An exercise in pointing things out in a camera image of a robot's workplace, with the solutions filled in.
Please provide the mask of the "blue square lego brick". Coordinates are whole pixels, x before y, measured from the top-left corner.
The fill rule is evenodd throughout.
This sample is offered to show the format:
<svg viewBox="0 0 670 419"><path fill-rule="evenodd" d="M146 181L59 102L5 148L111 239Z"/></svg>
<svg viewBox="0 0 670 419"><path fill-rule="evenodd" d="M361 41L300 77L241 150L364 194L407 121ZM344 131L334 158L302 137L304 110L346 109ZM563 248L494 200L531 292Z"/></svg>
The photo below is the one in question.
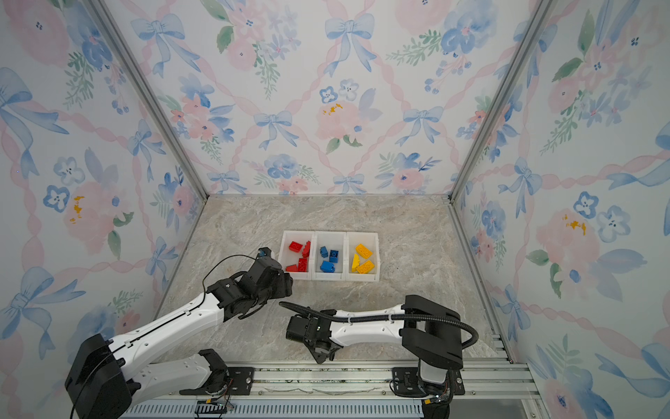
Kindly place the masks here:
<svg viewBox="0 0 670 419"><path fill-rule="evenodd" d="M321 272L335 273L335 265L327 260L321 263L319 269Z"/></svg>

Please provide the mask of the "red curved lego brick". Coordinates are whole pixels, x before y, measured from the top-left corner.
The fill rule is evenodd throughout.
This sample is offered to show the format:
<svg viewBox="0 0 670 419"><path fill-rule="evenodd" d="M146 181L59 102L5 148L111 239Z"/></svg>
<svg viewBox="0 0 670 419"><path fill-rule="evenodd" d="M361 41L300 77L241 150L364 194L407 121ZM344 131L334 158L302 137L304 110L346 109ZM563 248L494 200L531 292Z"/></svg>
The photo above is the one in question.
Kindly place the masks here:
<svg viewBox="0 0 670 419"><path fill-rule="evenodd" d="M310 257L311 245L312 245L312 243L310 241L306 242L306 244L303 248L303 251L302 251L302 257L303 258L309 258Z"/></svg>

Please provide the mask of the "yellow long lego brick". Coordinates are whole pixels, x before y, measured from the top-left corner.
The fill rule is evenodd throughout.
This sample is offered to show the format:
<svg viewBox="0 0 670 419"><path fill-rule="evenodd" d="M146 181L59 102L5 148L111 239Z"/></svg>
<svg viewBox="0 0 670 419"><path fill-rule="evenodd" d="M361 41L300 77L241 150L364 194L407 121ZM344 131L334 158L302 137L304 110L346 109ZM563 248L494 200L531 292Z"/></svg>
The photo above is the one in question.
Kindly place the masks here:
<svg viewBox="0 0 670 419"><path fill-rule="evenodd" d="M360 258L362 259L369 259L371 256L373 256L373 252L368 249L364 244L358 244L355 247L356 253L359 255Z"/></svg>
<svg viewBox="0 0 670 419"><path fill-rule="evenodd" d="M369 274L369 273L372 272L374 269L375 269L375 264L373 263L372 260L368 260L368 261L366 261L365 263L359 265L359 266L356 268L356 272L357 272L358 274Z"/></svg>

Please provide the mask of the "yellow curved lego brick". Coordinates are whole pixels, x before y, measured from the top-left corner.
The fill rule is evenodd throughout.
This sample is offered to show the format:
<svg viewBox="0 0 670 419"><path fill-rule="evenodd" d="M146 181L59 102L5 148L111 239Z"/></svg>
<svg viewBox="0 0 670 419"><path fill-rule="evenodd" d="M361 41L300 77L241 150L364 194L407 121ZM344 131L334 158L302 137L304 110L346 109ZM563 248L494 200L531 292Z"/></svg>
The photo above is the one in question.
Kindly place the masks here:
<svg viewBox="0 0 670 419"><path fill-rule="evenodd" d="M360 266L360 257L358 253L354 253L352 257L352 272L357 272Z"/></svg>

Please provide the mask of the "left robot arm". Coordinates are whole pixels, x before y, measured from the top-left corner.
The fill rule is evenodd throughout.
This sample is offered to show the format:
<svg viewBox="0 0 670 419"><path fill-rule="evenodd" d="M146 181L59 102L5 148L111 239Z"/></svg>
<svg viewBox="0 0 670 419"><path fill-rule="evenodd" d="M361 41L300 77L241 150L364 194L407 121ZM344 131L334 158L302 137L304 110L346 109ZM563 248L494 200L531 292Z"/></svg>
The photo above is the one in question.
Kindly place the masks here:
<svg viewBox="0 0 670 419"><path fill-rule="evenodd" d="M178 361L157 358L178 344L231 319L245 319L269 301L291 296L293 279L270 256L205 286L186 305L145 326L112 338L97 333L80 344L66 378L71 417L119 418L135 405L186 391L220 395L235 381L214 349Z"/></svg>

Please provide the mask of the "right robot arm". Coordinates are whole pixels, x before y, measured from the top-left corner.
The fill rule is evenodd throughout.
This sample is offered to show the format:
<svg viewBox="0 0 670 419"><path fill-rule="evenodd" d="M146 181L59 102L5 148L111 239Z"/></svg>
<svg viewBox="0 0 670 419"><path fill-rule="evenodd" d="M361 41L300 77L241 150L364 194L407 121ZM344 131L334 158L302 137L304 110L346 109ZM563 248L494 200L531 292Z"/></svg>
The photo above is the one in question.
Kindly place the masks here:
<svg viewBox="0 0 670 419"><path fill-rule="evenodd" d="M294 312L286 338L303 344L316 363L333 361L341 349L359 344L394 344L414 355L416 368L392 369L390 389L399 397L451 400L459 393L463 351L478 341L478 332L457 312L419 295L368 312L279 305Z"/></svg>

